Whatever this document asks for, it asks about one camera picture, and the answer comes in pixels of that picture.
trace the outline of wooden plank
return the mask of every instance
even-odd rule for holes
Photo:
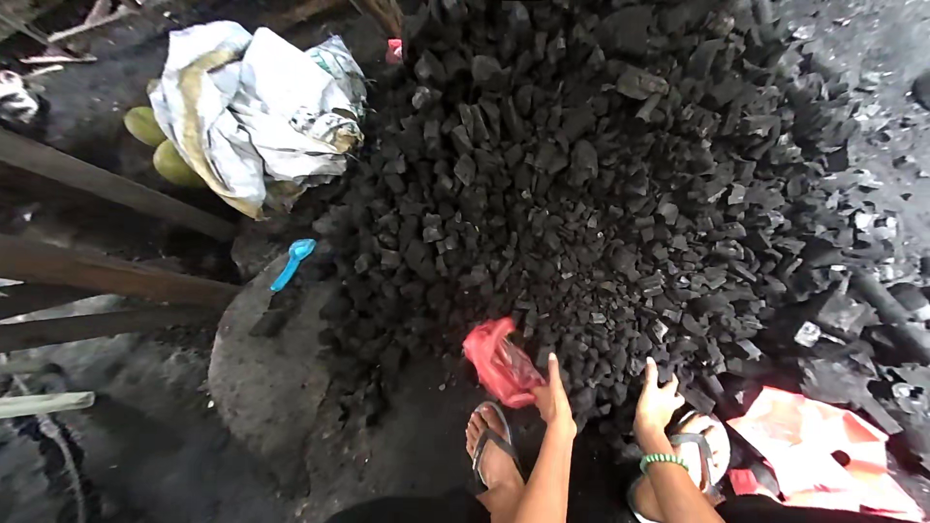
[[[0,352],[8,353],[55,343],[115,336],[124,332],[189,325],[218,315],[218,311],[203,307],[166,305],[138,311],[9,323],[0,325]]]
[[[221,241],[235,236],[228,221],[5,129],[0,129],[0,161]]]
[[[0,277],[220,310],[239,292],[228,283],[8,235],[0,235]]]
[[[0,420],[86,409],[94,404],[95,397],[92,392],[0,397]]]
[[[0,287],[0,319],[24,315],[96,296],[92,290],[67,285],[20,283]]]

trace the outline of blue scoop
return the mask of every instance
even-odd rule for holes
[[[287,254],[290,255],[290,260],[287,261],[285,270],[281,271],[281,274],[278,275],[274,283],[272,283],[272,291],[277,292],[287,285],[287,282],[294,277],[294,273],[300,266],[300,262],[302,262],[304,258],[310,256],[310,253],[313,252],[315,247],[316,240],[297,240],[291,244],[291,247],[287,250]]]

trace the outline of pink plastic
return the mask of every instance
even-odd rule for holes
[[[388,54],[384,59],[390,65],[396,65],[404,61],[404,41],[400,38],[391,38],[388,40]]]
[[[853,412],[765,387],[729,424],[765,457],[785,504],[923,520],[917,503],[888,474],[888,436]],[[846,466],[832,457],[849,457]],[[730,474],[737,493],[759,493],[752,472]]]
[[[507,339],[514,330],[508,317],[489,320],[472,329],[462,346],[487,392],[507,407],[519,409],[536,401],[530,390],[545,385],[546,380],[529,356]]]

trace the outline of sandal strap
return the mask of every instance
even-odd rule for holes
[[[494,432],[491,429],[485,429],[484,432],[478,436],[478,443],[474,447],[474,458],[472,459],[472,471],[474,472],[475,479],[480,481],[483,485],[487,486],[485,479],[481,477],[481,458],[485,455],[485,447],[487,445],[487,440],[493,441],[501,450],[503,450],[508,456],[513,459],[513,463],[517,467],[517,472],[520,475],[523,475],[523,469],[520,467],[520,460],[517,459],[517,451],[513,448],[513,445],[498,433]]]
[[[711,444],[702,434],[683,433],[669,437],[669,443],[674,447],[679,447],[683,443],[697,443],[697,450],[700,452],[700,478],[701,483],[705,485],[706,490],[711,487]]]

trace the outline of beaded bracelet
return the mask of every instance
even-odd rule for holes
[[[674,454],[646,454],[640,460],[640,470],[645,474],[645,466],[650,463],[676,463],[684,467],[684,471],[688,472],[688,465],[684,464],[684,460],[679,458]]]

